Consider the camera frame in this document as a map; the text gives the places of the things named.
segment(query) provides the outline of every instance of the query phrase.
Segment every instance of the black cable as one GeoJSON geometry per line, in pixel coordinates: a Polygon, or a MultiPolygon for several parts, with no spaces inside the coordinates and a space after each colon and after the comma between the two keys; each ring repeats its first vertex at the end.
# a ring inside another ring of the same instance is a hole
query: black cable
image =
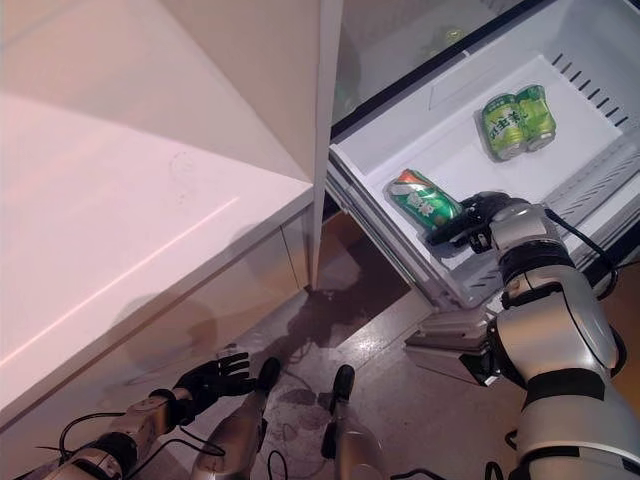
{"type": "MultiPolygon", "coordinates": [[[[49,447],[47,445],[37,445],[35,448],[39,448],[40,450],[53,450],[54,452],[58,452],[60,453],[60,448],[58,447],[49,447]]],[[[67,450],[67,455],[71,455],[73,452],[70,450],[67,450]]]]}
{"type": "MultiPolygon", "coordinates": [[[[616,287],[616,284],[618,283],[618,276],[619,276],[618,270],[640,263],[640,260],[636,260],[633,262],[627,262],[622,265],[618,265],[616,267],[611,261],[611,259],[609,258],[609,255],[607,255],[607,252],[605,252],[600,245],[595,243],[593,240],[591,240],[589,237],[587,237],[584,233],[582,233],[580,230],[578,230],[574,226],[569,225],[560,217],[560,215],[555,213],[550,208],[545,208],[544,211],[551,220],[556,222],[558,225],[564,227],[569,232],[573,233],[576,237],[578,237],[580,240],[586,243],[589,247],[591,247],[591,249],[600,256],[600,258],[602,259],[602,262],[605,264],[605,266],[609,270],[609,274],[610,274],[609,283],[607,287],[604,289],[604,291],[600,295],[598,295],[598,300],[602,300],[604,298],[607,298],[609,295],[611,295],[611,293],[616,287]]],[[[611,376],[615,377],[620,372],[620,370],[622,370],[622,367],[624,367],[625,363],[627,363],[627,347],[624,344],[624,340],[622,339],[620,334],[611,325],[609,325],[609,328],[611,328],[613,339],[616,342],[616,347],[618,348],[618,361],[616,362],[616,365],[611,369],[611,376]]]]}
{"type": "Polygon", "coordinates": [[[78,417],[75,420],[72,420],[62,433],[60,433],[60,438],[58,440],[58,450],[60,451],[60,461],[59,465],[62,465],[64,462],[69,460],[69,450],[65,447],[64,441],[67,438],[67,434],[69,430],[73,428],[74,425],[78,423],[84,422],[86,420],[91,420],[92,418],[104,418],[104,417],[121,417],[124,415],[124,412],[98,412],[98,413],[90,413],[89,415],[84,415],[83,417],[78,417]]]}
{"type": "Polygon", "coordinates": [[[516,436],[518,435],[518,429],[514,429],[511,430],[509,433],[507,433],[504,436],[504,443],[506,443],[507,445],[509,445],[513,450],[517,450],[518,446],[516,445],[516,442],[514,441],[514,438],[516,438],[516,436]]]}
{"type": "Polygon", "coordinates": [[[164,442],[162,445],[160,445],[158,447],[158,449],[153,452],[149,457],[147,457],[147,459],[142,462],[140,464],[140,466],[138,468],[136,468],[135,470],[133,470],[129,475],[127,475],[125,477],[124,480],[129,480],[133,477],[135,477],[138,473],[140,473],[142,471],[143,468],[145,468],[147,465],[149,465],[149,463],[151,463],[151,461],[156,458],[156,456],[169,444],[171,443],[179,443],[181,445],[186,445],[187,447],[195,450],[196,452],[199,453],[204,453],[205,455],[211,455],[212,457],[222,457],[223,455],[220,455],[217,452],[211,452],[205,449],[202,449],[200,447],[197,447],[196,445],[194,445],[193,443],[189,443],[186,440],[182,440],[181,438],[172,438],[171,440],[167,440],[166,442],[164,442]]]}
{"type": "Polygon", "coordinates": [[[432,480],[447,480],[446,478],[441,477],[437,473],[433,473],[431,470],[427,470],[426,468],[415,468],[408,471],[407,473],[396,473],[395,475],[391,475],[391,480],[401,480],[404,478],[411,478],[416,475],[426,475],[432,480]]]}
{"type": "Polygon", "coordinates": [[[627,346],[624,344],[624,340],[618,331],[611,325],[609,325],[609,328],[611,329],[613,340],[616,342],[616,348],[618,349],[618,361],[616,362],[615,367],[611,369],[611,378],[613,378],[620,373],[622,367],[627,363],[627,346]]]}
{"type": "Polygon", "coordinates": [[[496,462],[487,462],[484,467],[484,480],[492,480],[493,474],[495,474],[496,480],[504,480],[500,465],[496,462]]]}
{"type": "Polygon", "coordinates": [[[284,480],[289,480],[289,469],[287,468],[287,461],[284,459],[284,455],[278,450],[271,450],[271,453],[267,457],[267,473],[269,474],[269,480],[273,480],[273,470],[271,469],[271,459],[274,455],[280,457],[282,460],[282,467],[284,468],[284,480]]]}
{"type": "Polygon", "coordinates": [[[180,431],[182,433],[184,433],[187,437],[191,437],[193,440],[197,440],[198,442],[202,442],[204,445],[211,447],[211,448],[215,448],[218,450],[218,452],[220,453],[220,456],[224,456],[227,454],[227,452],[224,451],[224,449],[218,445],[216,445],[215,443],[211,443],[208,440],[205,440],[204,438],[198,437],[197,435],[191,433],[189,430],[187,430],[186,428],[184,428],[182,425],[180,425],[178,427],[180,429],[180,431]]]}
{"type": "Polygon", "coordinates": [[[609,270],[609,283],[605,287],[604,291],[600,293],[600,295],[598,295],[598,300],[603,300],[607,298],[609,295],[611,295],[613,290],[616,288],[616,284],[618,283],[618,270],[616,269],[616,266],[613,264],[613,262],[609,258],[609,255],[607,254],[607,252],[605,252],[600,245],[598,245],[596,242],[591,240],[589,237],[587,237],[584,233],[582,233],[576,227],[567,223],[560,215],[558,215],[556,212],[554,212],[550,208],[545,208],[544,212],[546,213],[547,217],[549,217],[555,223],[563,227],[565,230],[574,234],[576,237],[582,240],[585,244],[587,244],[594,252],[596,252],[600,256],[600,258],[602,259],[602,263],[604,263],[607,269],[609,270]]]}

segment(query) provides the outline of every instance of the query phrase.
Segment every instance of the can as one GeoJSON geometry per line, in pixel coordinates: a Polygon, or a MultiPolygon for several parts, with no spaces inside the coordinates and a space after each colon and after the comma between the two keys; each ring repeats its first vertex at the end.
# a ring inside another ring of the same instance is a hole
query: can
{"type": "Polygon", "coordinates": [[[462,212],[462,206],[416,170],[404,170],[388,187],[394,202],[434,232],[462,212]]]}
{"type": "Polygon", "coordinates": [[[527,149],[515,95],[505,93],[492,98],[482,109],[482,124],[491,151],[501,160],[509,160],[527,149]]]}
{"type": "Polygon", "coordinates": [[[551,115],[542,85],[530,85],[516,93],[522,115],[522,128],[527,136],[527,150],[533,152],[556,138],[556,121],[551,115]]]}

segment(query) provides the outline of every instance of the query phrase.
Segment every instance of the freezer drawer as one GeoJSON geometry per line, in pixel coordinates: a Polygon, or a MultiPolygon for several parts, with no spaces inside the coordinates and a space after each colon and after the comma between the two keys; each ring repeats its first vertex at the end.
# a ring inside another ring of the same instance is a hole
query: freezer drawer
{"type": "MultiPolygon", "coordinates": [[[[471,308],[500,287],[493,252],[425,244],[386,193],[413,168],[462,200],[486,190],[544,202],[605,247],[640,218],[640,12],[624,0],[557,0],[471,45],[333,139],[328,191],[435,305],[471,308]],[[493,96],[545,87],[557,137],[490,160],[476,125],[493,96]]],[[[566,238],[580,266],[592,253],[566,238]]]]}

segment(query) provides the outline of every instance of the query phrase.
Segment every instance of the floor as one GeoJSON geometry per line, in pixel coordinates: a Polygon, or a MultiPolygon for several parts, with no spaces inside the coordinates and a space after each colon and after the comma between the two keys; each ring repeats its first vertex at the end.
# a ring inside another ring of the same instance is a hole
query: floor
{"type": "MultiPolygon", "coordinates": [[[[283,363],[252,478],[268,478],[266,456],[278,449],[290,479],[333,479],[333,465],[321,457],[320,446],[330,421],[328,392],[343,363],[356,369],[351,404],[379,438],[390,473],[424,466],[449,479],[480,479],[489,460],[510,471],[515,455],[503,437],[516,427],[523,391],[504,379],[479,387],[412,363],[404,339],[430,307],[348,217],[334,218],[325,229],[320,288],[301,292],[220,352],[250,352],[254,373],[269,356],[283,363]]],[[[625,269],[604,307],[629,349],[628,366],[615,383],[640,415],[639,283],[640,267],[625,269]]],[[[191,431],[207,437],[241,402],[221,399],[191,431]]],[[[195,456],[172,445],[139,478],[187,479],[195,456]]],[[[274,464],[274,479],[283,478],[280,464],[274,464]]]]}

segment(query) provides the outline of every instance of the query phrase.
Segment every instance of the refrigerator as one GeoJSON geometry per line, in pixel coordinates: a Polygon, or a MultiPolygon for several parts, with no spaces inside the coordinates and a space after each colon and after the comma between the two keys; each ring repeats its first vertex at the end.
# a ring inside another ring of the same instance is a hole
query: refrigerator
{"type": "MultiPolygon", "coordinates": [[[[482,307],[495,253],[432,247],[391,201],[407,168],[457,200],[502,191],[544,203],[605,249],[638,244],[640,2],[345,0],[327,191],[438,310],[482,307]],[[479,112],[539,84],[555,140],[487,155],[479,112]]],[[[596,255],[561,230],[576,266],[596,255]]]]}

